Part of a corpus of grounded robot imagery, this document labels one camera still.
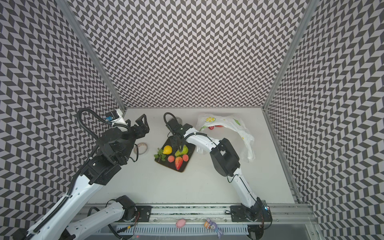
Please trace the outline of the fake yellow lemon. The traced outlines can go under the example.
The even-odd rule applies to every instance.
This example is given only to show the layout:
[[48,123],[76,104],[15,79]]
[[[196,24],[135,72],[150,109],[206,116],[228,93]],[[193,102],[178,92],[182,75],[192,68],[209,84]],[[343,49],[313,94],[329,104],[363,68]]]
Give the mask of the fake yellow lemon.
[[173,148],[171,146],[165,146],[163,148],[163,154],[164,155],[171,155],[173,152]]

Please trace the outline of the fake green fruit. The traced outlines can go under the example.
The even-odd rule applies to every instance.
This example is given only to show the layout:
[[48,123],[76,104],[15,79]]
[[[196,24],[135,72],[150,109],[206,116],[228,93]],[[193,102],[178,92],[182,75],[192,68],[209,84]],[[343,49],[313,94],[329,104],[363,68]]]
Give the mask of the fake green fruit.
[[180,151],[180,150],[177,150],[175,152],[175,156],[176,157],[182,157],[183,155],[187,155],[189,152],[189,149],[186,145],[183,146],[183,149]]

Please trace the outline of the fake pink peach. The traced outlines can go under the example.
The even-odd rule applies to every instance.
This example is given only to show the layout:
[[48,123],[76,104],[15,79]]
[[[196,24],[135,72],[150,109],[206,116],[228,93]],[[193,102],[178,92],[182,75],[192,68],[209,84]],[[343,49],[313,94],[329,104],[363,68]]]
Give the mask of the fake pink peach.
[[168,156],[168,162],[169,163],[172,163],[174,161],[175,161],[175,157],[174,156],[172,156],[172,155]]

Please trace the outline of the fake red fruit piece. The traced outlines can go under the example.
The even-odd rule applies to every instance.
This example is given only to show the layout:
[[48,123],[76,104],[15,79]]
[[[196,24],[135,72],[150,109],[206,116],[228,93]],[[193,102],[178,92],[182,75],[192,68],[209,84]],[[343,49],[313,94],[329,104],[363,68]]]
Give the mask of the fake red fruit piece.
[[188,155],[183,155],[182,158],[183,158],[184,162],[187,162],[189,160],[189,156]]

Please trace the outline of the fake green leaf sprig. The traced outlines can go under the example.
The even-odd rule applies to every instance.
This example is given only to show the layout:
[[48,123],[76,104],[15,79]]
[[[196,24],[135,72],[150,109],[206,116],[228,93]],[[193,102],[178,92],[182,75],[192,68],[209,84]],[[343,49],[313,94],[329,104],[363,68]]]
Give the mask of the fake green leaf sprig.
[[167,155],[164,154],[164,150],[163,149],[158,149],[157,153],[154,155],[155,157],[155,160],[156,161],[163,161],[165,162],[166,161],[166,158],[167,158]]

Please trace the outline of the white plastic bag lemon print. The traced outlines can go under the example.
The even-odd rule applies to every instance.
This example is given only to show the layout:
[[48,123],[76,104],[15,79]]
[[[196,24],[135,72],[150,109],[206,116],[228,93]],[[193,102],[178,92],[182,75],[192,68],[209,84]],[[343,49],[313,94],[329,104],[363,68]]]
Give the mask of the white plastic bag lemon print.
[[[221,125],[223,128],[208,127]],[[255,137],[237,115],[217,115],[203,113],[198,116],[196,129],[210,138],[221,140],[227,138],[234,146],[242,162],[252,163],[256,159],[254,152]]]

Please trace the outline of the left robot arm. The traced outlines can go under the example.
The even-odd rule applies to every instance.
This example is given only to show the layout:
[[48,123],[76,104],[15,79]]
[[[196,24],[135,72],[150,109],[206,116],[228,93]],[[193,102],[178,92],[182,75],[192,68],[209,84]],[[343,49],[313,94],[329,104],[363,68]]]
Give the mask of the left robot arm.
[[146,115],[141,115],[134,126],[125,121],[120,110],[100,117],[95,111],[77,111],[78,124],[96,141],[89,158],[75,173],[68,191],[38,222],[29,229],[13,233],[15,240],[84,240],[97,230],[124,218],[135,208],[127,196],[117,198],[102,211],[73,222],[73,218],[89,199],[100,191],[131,159],[136,140],[149,133]]

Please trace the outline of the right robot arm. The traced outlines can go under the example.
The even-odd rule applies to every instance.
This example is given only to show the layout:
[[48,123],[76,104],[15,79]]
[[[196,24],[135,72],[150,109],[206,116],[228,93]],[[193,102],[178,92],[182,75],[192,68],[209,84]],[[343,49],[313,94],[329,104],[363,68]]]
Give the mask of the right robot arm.
[[272,222],[270,208],[252,191],[242,173],[240,158],[231,142],[223,138],[217,140],[199,132],[189,124],[181,125],[176,116],[166,112],[163,115],[168,130],[172,133],[171,143],[183,149],[186,143],[207,151],[212,159],[215,170],[227,178],[239,196],[243,206],[243,215],[250,222]]

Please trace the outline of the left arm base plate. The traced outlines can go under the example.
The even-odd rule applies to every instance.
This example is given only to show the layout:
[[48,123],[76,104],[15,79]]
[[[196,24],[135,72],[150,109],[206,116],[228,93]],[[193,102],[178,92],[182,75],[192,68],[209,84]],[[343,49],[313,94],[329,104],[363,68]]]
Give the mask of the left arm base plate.
[[152,208],[153,207],[149,205],[130,207],[125,210],[120,221],[128,223],[147,223],[150,220]]

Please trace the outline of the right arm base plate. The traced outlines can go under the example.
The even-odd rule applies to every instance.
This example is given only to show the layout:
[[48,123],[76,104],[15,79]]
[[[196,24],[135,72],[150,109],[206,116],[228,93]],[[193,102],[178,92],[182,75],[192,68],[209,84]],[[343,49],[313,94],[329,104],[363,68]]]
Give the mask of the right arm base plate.
[[230,206],[230,216],[232,222],[264,222],[273,221],[271,211],[268,207],[256,207],[255,209],[246,208],[243,205]]

